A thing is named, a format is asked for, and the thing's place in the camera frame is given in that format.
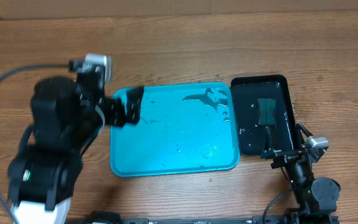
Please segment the dark green sponge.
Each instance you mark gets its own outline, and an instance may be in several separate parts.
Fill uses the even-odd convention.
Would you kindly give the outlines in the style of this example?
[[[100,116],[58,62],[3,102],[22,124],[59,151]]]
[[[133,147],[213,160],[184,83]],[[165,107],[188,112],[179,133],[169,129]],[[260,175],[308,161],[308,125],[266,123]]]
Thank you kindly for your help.
[[[276,100],[271,98],[259,98],[259,126],[268,126],[274,127],[276,125],[275,121],[275,108]]]

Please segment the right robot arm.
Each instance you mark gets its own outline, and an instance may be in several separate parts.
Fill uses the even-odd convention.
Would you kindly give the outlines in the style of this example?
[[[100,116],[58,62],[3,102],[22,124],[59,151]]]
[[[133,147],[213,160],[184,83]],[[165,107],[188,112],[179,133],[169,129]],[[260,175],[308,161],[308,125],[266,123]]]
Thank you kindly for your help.
[[[275,197],[265,208],[261,223],[338,223],[338,217],[332,216],[337,210],[341,186],[327,177],[314,177],[312,168],[329,147],[324,136],[316,136],[301,123],[295,125],[298,148],[293,151],[279,151],[272,148],[272,135],[269,127],[265,128],[267,149],[261,154],[263,159],[271,159],[272,169],[280,169],[290,188]],[[269,217],[269,208],[282,197],[293,193],[296,208],[288,208],[279,218]]]

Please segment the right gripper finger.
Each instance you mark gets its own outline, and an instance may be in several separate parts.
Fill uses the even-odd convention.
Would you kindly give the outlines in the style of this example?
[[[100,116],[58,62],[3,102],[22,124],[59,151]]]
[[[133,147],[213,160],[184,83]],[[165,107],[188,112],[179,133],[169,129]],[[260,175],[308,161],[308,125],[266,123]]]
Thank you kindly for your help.
[[[274,155],[274,146],[272,138],[272,126],[264,126],[263,130],[265,133],[265,147],[261,152],[262,156],[272,156]]]
[[[297,131],[298,137],[303,139],[303,136],[306,138],[312,136],[313,134],[308,131],[300,122],[297,122],[295,125],[295,129]]]

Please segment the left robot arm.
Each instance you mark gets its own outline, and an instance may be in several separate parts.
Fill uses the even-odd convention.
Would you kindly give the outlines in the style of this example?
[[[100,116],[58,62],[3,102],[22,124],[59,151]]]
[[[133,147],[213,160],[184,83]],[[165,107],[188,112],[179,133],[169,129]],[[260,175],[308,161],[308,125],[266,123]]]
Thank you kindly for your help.
[[[8,167],[9,200],[16,223],[64,223],[83,154],[104,126],[137,124],[144,87],[126,102],[108,98],[100,78],[52,77],[34,86],[34,122]]]

